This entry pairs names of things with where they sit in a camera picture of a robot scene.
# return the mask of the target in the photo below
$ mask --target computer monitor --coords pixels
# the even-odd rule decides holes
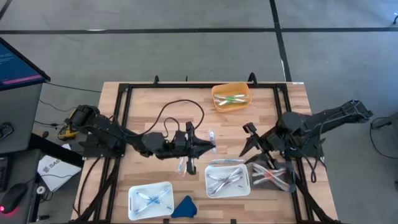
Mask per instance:
[[[48,75],[0,37],[0,91],[49,81]]]

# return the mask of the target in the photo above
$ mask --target blue napkin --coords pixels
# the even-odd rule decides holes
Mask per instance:
[[[182,202],[175,208],[172,218],[190,217],[193,218],[198,213],[198,209],[192,202],[192,198],[186,196]]]

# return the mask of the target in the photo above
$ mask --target wooden table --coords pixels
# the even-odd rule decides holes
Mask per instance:
[[[118,82],[104,83],[99,110],[105,116],[111,116],[114,111]],[[293,111],[310,114],[311,109],[303,84],[288,83],[290,104]],[[212,159],[238,158],[243,149],[246,134],[242,126],[253,122],[262,134],[275,125],[277,112],[272,89],[256,88],[251,89],[252,103],[243,110],[218,113],[215,110],[210,89],[201,88],[140,88],[134,89],[129,108],[127,128],[134,132],[141,133],[148,129],[155,121],[160,109],[166,103],[179,99],[190,99],[198,102],[205,110],[205,119],[196,130],[196,135],[201,139],[208,139],[208,132],[212,129],[215,132],[218,154],[206,153],[195,161],[197,167],[196,175],[177,175],[176,169],[178,159],[158,160],[155,156],[145,158],[139,155],[130,145],[126,149],[126,155],[121,159],[121,166],[118,177],[118,186],[114,200],[112,223],[131,223],[127,216],[127,192],[134,185],[153,184],[156,182],[169,181],[173,185],[175,207],[181,200],[189,195],[198,208],[195,218],[170,219],[171,223],[229,223],[231,219],[237,219],[238,223],[295,223],[294,210],[291,194],[276,190],[252,189],[245,197],[210,199],[205,192],[204,171]],[[282,93],[281,105],[284,109]],[[200,110],[192,103],[179,103],[168,106],[153,131],[161,131],[165,134],[163,121],[166,117],[173,116],[181,124],[192,121],[194,125],[201,118]],[[174,131],[177,125],[173,121],[166,123],[169,131]],[[252,149],[243,158],[249,159],[259,153]],[[78,194],[83,179],[95,159],[88,159],[85,162]],[[98,191],[104,159],[101,159],[93,169],[83,192],[81,207],[84,210],[92,201]],[[310,177],[310,168],[304,163],[307,180]],[[308,181],[308,189],[322,209],[330,217],[337,219],[333,198],[325,168],[318,166],[318,182],[316,184]],[[303,218],[306,218],[305,207],[301,193],[298,194]],[[108,195],[105,195],[101,211],[101,218],[104,219]],[[139,223],[162,223],[164,218],[157,217],[139,220]]]

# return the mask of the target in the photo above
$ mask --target orange plastic container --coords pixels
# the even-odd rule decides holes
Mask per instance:
[[[213,102],[216,110],[218,112],[227,112],[232,110],[240,110],[245,108],[251,103],[251,94],[249,91],[248,84],[244,82],[229,83],[224,85],[217,85],[211,89],[211,94],[213,95]],[[225,105],[219,106],[219,102],[216,102],[215,94],[221,96],[234,96],[244,94],[246,95],[243,99],[246,100],[245,103],[226,103]]]

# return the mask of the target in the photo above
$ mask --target white tray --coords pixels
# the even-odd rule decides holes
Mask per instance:
[[[147,200],[137,195],[137,192],[145,194],[149,197],[155,197],[159,192],[163,191],[167,187],[170,187],[170,190],[159,199],[159,201],[163,204],[160,205],[158,203],[150,204],[145,210],[136,214],[134,211],[141,208],[141,206],[147,204]],[[129,190],[129,198],[128,198],[128,214],[129,219],[140,220],[143,218],[152,218],[159,217],[164,215],[171,215],[174,212],[174,197],[173,197],[173,187],[170,182],[161,182],[156,184],[146,184],[146,185],[138,185],[133,186]]]
[[[229,176],[234,170],[240,167],[243,170],[243,178],[234,182],[233,184],[223,187],[219,192],[214,195],[209,195],[208,186],[217,182],[207,176],[207,174],[213,174],[214,176],[225,178]],[[209,198],[223,198],[223,197],[237,197],[246,196],[250,194],[250,182],[249,182],[249,172],[248,168],[244,164],[239,164],[236,166],[222,166],[222,167],[212,167],[208,166],[205,169],[205,180],[206,180],[206,194]]]

